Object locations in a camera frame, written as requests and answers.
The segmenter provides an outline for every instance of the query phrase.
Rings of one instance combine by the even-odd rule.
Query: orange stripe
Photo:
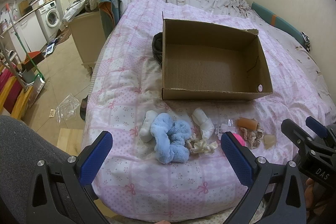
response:
[[[276,14],[274,14],[274,15],[272,15],[272,19],[271,19],[271,25],[272,26],[275,26],[275,19],[277,18],[277,15]]]

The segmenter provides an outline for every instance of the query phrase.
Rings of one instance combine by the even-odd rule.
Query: washing machine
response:
[[[48,42],[53,40],[61,24],[56,1],[52,1],[35,11],[42,32]]]

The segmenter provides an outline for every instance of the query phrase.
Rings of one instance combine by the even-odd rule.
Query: blue gripper pad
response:
[[[78,179],[81,186],[85,186],[93,182],[100,167],[109,154],[112,145],[112,134],[110,132],[106,132],[103,138],[87,157],[85,162],[82,164]]]
[[[222,135],[220,145],[240,183],[250,188],[253,185],[251,165],[227,134]]]
[[[327,128],[311,116],[307,117],[306,126],[313,130],[320,138],[326,138],[328,136]]]

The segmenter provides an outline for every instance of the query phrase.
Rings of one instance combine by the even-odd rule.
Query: washing machine door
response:
[[[56,9],[50,9],[45,16],[47,26],[50,28],[56,27],[59,23],[59,13]]]

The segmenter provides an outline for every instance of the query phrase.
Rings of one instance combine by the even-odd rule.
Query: pink patterned bedspread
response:
[[[274,93],[250,102],[163,101],[161,69],[151,48],[153,36],[162,31],[162,12],[166,18],[259,29]],[[128,6],[95,70],[83,145],[107,130],[112,133],[113,148],[93,187],[112,211],[134,219],[198,218],[235,206],[246,191],[220,148],[212,155],[191,155],[186,164],[159,163],[154,155],[155,140],[143,143],[138,135],[146,111],[184,119],[193,131],[199,130],[191,119],[197,107],[215,124],[239,116],[256,118],[266,134],[277,136],[278,143],[268,150],[261,144],[252,152],[277,164],[286,163],[296,153],[281,133],[281,122],[291,118],[311,133],[305,127],[306,117],[325,124],[328,111],[303,71],[259,25],[248,18],[213,15],[162,0],[135,0]]]

